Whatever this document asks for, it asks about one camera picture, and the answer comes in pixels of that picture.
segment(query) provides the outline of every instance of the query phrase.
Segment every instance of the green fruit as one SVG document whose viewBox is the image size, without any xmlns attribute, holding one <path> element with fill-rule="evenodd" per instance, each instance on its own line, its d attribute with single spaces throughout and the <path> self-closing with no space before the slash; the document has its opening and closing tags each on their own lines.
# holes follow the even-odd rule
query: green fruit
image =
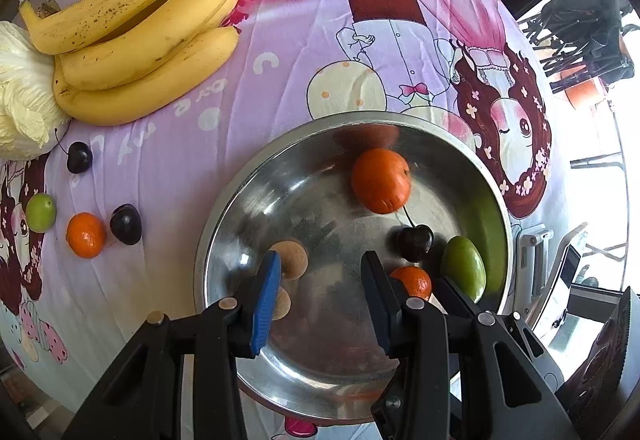
<svg viewBox="0 0 640 440">
<path fill-rule="evenodd" d="M 43 233 L 53 227 L 56 221 L 56 203 L 46 193 L 31 197 L 25 211 L 27 226 L 34 233 Z"/>
<path fill-rule="evenodd" d="M 473 300 L 480 301 L 486 286 L 482 257 L 475 245 L 464 236 L 454 236 L 444 249 L 440 275 L 450 277 Z"/>
</svg>

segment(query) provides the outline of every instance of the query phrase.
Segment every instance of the brown hair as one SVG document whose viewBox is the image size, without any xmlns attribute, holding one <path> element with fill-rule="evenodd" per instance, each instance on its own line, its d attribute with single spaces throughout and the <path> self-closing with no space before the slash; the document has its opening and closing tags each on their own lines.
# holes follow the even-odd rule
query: brown hair
<svg viewBox="0 0 640 440">
<path fill-rule="evenodd" d="M 529 59 L 523 58 L 520 53 L 514 53 L 507 44 L 504 45 L 504 54 L 511 63 L 509 72 L 515 81 L 509 88 L 509 97 L 524 109 L 532 133 L 532 165 L 520 174 L 516 184 L 512 184 L 500 163 L 500 136 L 491 117 L 491 106 L 500 98 L 500 94 L 495 88 L 479 80 L 476 70 L 469 66 L 468 61 L 474 61 L 466 46 L 460 47 L 466 59 L 460 59 L 456 63 L 456 70 L 460 74 L 460 83 L 455 85 L 458 91 L 458 112 L 471 131 L 482 138 L 481 146 L 476 148 L 476 155 L 487 166 L 496 183 L 503 186 L 501 191 L 504 192 L 504 202 L 509 213 L 516 218 L 527 217 L 536 209 L 545 192 L 551 153 L 551 128 L 546 120 L 546 108 L 538 90 L 536 73 Z M 467 112 L 468 105 L 476 109 L 473 115 Z M 489 146 L 492 149 L 491 158 L 484 151 Z"/>
<path fill-rule="evenodd" d="M 49 154 L 27 162 L 22 170 L 14 174 L 22 174 L 20 192 L 15 198 L 15 193 L 9 193 L 12 177 L 9 176 L 10 166 L 15 162 L 8 161 L 5 168 L 5 176 L 0 187 L 0 231 L 9 245 L 9 261 L 0 257 L 0 301 L 14 314 L 18 315 L 22 302 L 22 288 L 24 287 L 29 297 L 37 301 L 42 293 L 42 278 L 40 277 L 39 262 L 42 248 L 41 233 L 35 233 L 26 227 L 23 220 L 19 223 L 22 229 L 28 233 L 29 260 L 26 265 L 20 265 L 17 244 L 14 237 L 12 213 L 17 204 L 25 210 L 31 197 L 36 193 L 44 192 L 44 167 Z"/>
</svg>

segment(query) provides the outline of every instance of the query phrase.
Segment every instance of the orange object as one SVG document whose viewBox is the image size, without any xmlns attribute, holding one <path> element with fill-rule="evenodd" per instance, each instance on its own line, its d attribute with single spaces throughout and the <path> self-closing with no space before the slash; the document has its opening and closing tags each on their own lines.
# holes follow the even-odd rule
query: orange object
<svg viewBox="0 0 640 440">
<path fill-rule="evenodd" d="M 409 200 L 409 166 L 390 149 L 370 149 L 359 156 L 353 166 L 351 189 L 359 202 L 370 211 L 393 213 Z"/>
<path fill-rule="evenodd" d="M 562 70 L 562 72 L 560 73 L 560 77 L 564 79 L 565 77 L 568 77 L 574 72 L 578 72 L 583 68 L 584 65 L 581 65 L 570 68 L 569 70 Z M 571 106 L 574 107 L 575 110 L 594 106 L 604 99 L 605 93 L 606 89 L 604 88 L 602 79 L 600 79 L 599 77 L 588 79 L 586 81 L 583 81 L 582 83 L 578 83 L 575 86 L 570 86 L 569 88 L 566 88 L 564 90 L 566 98 L 569 100 Z"/>
<path fill-rule="evenodd" d="M 411 297 L 428 299 L 431 296 L 431 278 L 420 267 L 414 265 L 398 267 L 391 273 L 391 277 L 402 281 Z"/>
<path fill-rule="evenodd" d="M 107 233 L 100 218 L 91 213 L 78 213 L 66 226 L 66 242 L 81 258 L 95 258 L 104 247 Z"/>
</svg>

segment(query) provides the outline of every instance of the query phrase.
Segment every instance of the white device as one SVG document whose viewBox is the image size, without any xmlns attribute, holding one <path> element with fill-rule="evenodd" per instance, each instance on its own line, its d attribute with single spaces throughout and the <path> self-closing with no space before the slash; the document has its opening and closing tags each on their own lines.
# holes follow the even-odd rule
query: white device
<svg viewBox="0 0 640 440">
<path fill-rule="evenodd" d="M 516 290 L 513 309 L 527 322 L 533 304 L 543 292 L 548 278 L 549 240 L 554 232 L 545 224 L 523 229 L 516 239 Z"/>
<path fill-rule="evenodd" d="M 571 283 L 578 270 L 587 242 L 587 222 L 567 233 L 558 246 L 558 253 L 540 296 L 532 302 L 527 324 L 545 346 L 551 342 L 566 316 Z"/>
</svg>

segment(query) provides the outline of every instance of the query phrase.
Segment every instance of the cherry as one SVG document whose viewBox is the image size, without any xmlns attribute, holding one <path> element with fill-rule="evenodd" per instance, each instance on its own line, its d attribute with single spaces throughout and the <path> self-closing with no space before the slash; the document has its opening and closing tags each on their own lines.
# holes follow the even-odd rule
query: cherry
<svg viewBox="0 0 640 440">
<path fill-rule="evenodd" d="M 109 220 L 109 228 L 125 245 L 135 245 L 142 238 L 142 219 L 132 204 L 117 207 Z"/>
<path fill-rule="evenodd" d="M 418 263 L 424 260 L 433 244 L 433 231 L 427 225 L 403 227 L 396 235 L 396 248 L 405 260 Z"/>
<path fill-rule="evenodd" d="M 66 168 L 76 175 L 86 172 L 94 163 L 94 154 L 85 143 L 77 141 L 69 146 Z"/>
</svg>

